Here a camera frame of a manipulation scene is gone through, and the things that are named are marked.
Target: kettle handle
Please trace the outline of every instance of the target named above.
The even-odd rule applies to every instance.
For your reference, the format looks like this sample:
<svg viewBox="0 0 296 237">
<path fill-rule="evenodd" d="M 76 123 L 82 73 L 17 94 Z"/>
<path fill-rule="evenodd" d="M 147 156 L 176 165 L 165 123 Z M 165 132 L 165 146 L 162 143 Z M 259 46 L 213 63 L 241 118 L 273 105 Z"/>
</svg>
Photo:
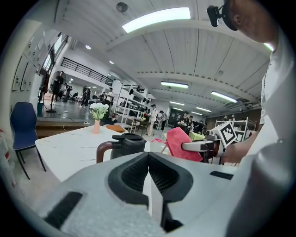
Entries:
<svg viewBox="0 0 296 237">
<path fill-rule="evenodd" d="M 121 144 L 119 142 L 104 142 L 97 148 L 97 163 L 103 162 L 104 153 L 109 149 L 118 149 Z"/>
</svg>

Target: pink vase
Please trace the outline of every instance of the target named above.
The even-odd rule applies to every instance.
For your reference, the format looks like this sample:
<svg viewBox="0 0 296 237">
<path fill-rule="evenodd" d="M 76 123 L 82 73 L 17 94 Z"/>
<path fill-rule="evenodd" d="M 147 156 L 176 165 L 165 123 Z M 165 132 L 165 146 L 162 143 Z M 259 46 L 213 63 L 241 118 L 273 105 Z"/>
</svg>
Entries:
<svg viewBox="0 0 296 237">
<path fill-rule="evenodd" d="M 99 120 L 96 120 L 95 122 L 94 122 L 94 126 L 93 126 L 93 131 L 92 131 L 92 133 L 94 133 L 94 134 L 99 134 L 99 132 L 100 132 L 100 121 Z"/>
</svg>

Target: red cloth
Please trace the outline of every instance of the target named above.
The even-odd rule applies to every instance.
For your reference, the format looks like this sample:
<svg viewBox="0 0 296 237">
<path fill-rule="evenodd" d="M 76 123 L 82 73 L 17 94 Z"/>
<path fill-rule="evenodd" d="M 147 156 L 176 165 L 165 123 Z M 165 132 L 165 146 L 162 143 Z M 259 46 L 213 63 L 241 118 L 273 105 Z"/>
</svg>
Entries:
<svg viewBox="0 0 296 237">
<path fill-rule="evenodd" d="M 154 139 L 153 141 L 163 142 L 160 139 Z M 166 144 L 174 157 L 182 158 L 185 160 L 202 161 L 203 157 L 197 151 L 187 151 L 183 150 L 182 143 L 191 143 L 191 139 L 188 135 L 180 128 L 174 128 L 167 132 L 166 134 Z"/>
</svg>

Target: recessed light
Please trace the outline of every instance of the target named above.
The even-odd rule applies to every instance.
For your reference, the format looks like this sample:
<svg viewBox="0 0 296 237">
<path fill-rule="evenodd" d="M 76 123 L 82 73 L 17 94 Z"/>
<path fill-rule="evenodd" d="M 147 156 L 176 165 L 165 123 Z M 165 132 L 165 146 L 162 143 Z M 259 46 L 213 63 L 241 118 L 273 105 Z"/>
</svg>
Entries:
<svg viewBox="0 0 296 237">
<path fill-rule="evenodd" d="M 269 48 L 271 51 L 274 51 L 273 47 L 269 43 L 264 43 L 264 45 Z"/>
<path fill-rule="evenodd" d="M 183 111 L 183 109 L 178 109 L 178 108 L 173 108 L 173 109 Z"/>
<path fill-rule="evenodd" d="M 233 102 L 233 103 L 237 103 L 237 100 L 235 100 L 235 99 L 233 99 L 233 98 L 230 98 L 230 97 L 228 97 L 228 96 L 226 96 L 226 95 L 224 95 L 224 94 L 220 94 L 220 93 L 218 93 L 218 92 L 216 92 L 216 91 L 212 91 L 211 94 L 216 95 L 216 96 L 219 96 L 219 97 L 221 97 L 221 98 L 223 98 L 223 99 L 229 100 L 229 101 L 231 101 L 231 102 Z"/>
<path fill-rule="evenodd" d="M 130 21 L 122 26 L 127 33 L 142 28 L 147 25 L 155 24 L 162 21 L 190 19 L 190 11 L 188 7 L 177 7 L 153 12 L 137 19 Z"/>
<path fill-rule="evenodd" d="M 200 110 L 203 110 L 203 111 L 206 111 L 206 112 L 212 112 L 211 110 L 208 110 L 208 109 L 204 109 L 204 108 L 200 108 L 200 107 L 196 107 L 197 109 L 200 109 Z"/>
<path fill-rule="evenodd" d="M 170 101 L 171 104 L 175 104 L 175 105 L 180 105 L 180 106 L 184 106 L 184 104 L 181 104 L 181 103 L 177 103 L 177 102 L 172 102 Z"/>
<path fill-rule="evenodd" d="M 168 87 L 180 87 L 180 88 L 185 88 L 185 89 L 188 88 L 187 84 L 182 84 L 182 83 L 162 81 L 161 84 L 163 86 L 168 86 Z"/>
<path fill-rule="evenodd" d="M 198 114 L 198 115 L 202 115 L 201 113 L 196 113 L 196 112 L 193 112 L 193 111 L 191 111 L 191 113 Z"/>
</svg>

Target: black camera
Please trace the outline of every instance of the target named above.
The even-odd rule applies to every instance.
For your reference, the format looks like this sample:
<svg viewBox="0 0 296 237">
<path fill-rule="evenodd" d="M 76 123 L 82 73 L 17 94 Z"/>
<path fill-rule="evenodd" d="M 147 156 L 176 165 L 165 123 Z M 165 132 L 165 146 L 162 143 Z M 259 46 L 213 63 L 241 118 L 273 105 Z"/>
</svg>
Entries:
<svg viewBox="0 0 296 237">
<path fill-rule="evenodd" d="M 217 6 L 209 6 L 207 8 L 207 13 L 209 15 L 212 26 L 217 27 L 219 25 L 219 19 L 221 18 L 219 8 Z"/>
</svg>

